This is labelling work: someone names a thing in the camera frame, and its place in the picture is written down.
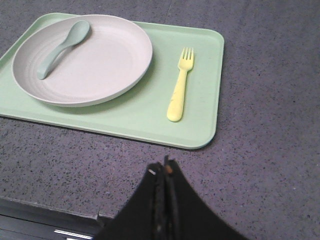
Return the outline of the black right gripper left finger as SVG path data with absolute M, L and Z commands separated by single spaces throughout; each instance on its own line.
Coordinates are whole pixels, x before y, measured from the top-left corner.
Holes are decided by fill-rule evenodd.
M 163 166 L 152 163 L 126 205 L 94 236 L 96 240 L 165 240 L 166 208 Z

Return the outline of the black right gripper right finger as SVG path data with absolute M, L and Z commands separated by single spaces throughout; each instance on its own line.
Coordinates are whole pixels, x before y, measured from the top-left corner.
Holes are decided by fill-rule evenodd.
M 178 163 L 164 158 L 169 240 L 245 240 L 204 203 Z

